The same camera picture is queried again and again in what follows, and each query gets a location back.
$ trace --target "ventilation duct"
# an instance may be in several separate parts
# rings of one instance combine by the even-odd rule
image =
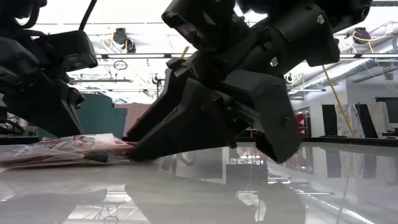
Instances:
[[[383,42],[374,48],[376,54],[396,54],[398,53],[398,39],[394,37],[386,42]],[[363,54],[371,54],[370,50],[363,52]],[[328,70],[329,77],[333,82],[344,80],[352,75],[356,75],[367,69],[373,68],[377,65],[376,61],[371,58],[358,59],[347,64],[340,64]],[[304,84],[298,85],[296,89],[312,88],[315,86],[325,86],[328,84],[325,73],[321,73],[315,78],[307,81]]]

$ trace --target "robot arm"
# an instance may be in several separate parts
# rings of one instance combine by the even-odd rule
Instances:
[[[165,88],[129,130],[131,158],[143,161],[212,147],[236,147],[248,127],[256,146],[284,162],[300,145],[283,75],[306,60],[339,61],[333,33],[365,19],[371,1],[240,0],[268,17],[248,27],[235,1],[173,0],[164,22],[198,49],[167,63]]]

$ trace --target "plastic bag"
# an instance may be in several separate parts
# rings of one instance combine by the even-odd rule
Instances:
[[[112,134],[48,139],[29,145],[0,146],[0,167],[44,167],[72,164],[123,164],[133,146]]]

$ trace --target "glossy table surface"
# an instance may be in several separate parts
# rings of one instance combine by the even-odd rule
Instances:
[[[398,149],[251,146],[146,164],[4,170],[0,223],[398,223]]]

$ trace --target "ceiling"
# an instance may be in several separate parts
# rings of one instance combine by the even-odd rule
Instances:
[[[39,20],[34,27],[35,30],[41,30],[45,33],[66,32],[76,30],[91,0],[80,1],[49,1],[45,8],[40,11]],[[97,54],[120,54],[122,50],[119,46],[111,45],[111,34],[115,28],[124,27],[129,37],[133,39],[137,47],[137,55],[148,53],[174,53],[176,57],[181,56],[184,49],[188,46],[189,54],[195,49],[175,30],[165,25],[161,19],[161,14],[170,4],[171,0],[100,0],[94,8],[85,32],[95,46]],[[372,36],[383,35],[384,29],[380,26],[386,22],[395,22],[398,7],[372,7],[368,18],[356,27],[366,27],[367,30],[374,30]],[[250,12],[245,15],[246,21],[251,24],[260,21],[265,15]],[[351,53],[354,47],[358,52],[368,50],[367,45],[356,45],[345,39],[346,33],[352,31],[353,27],[343,30],[335,37],[340,39],[340,49],[343,53]],[[387,37],[378,40],[383,42],[395,35],[395,30]],[[156,85],[152,79],[164,77],[166,69],[166,58],[153,58],[156,55],[143,55],[146,58],[124,58],[100,59],[99,66],[93,69],[79,70],[71,72],[69,75],[81,79],[128,79],[132,82],[118,83],[84,83],[82,88],[99,89],[130,89],[132,92],[111,93],[114,98],[123,98],[127,102],[152,103],[155,99],[155,91],[150,94],[139,92],[138,90],[154,90]],[[123,60],[128,64],[125,70],[117,70],[114,63]],[[319,67],[310,68],[306,63],[301,63],[292,71],[292,77],[296,84],[307,82],[311,77],[306,73],[319,71]]]

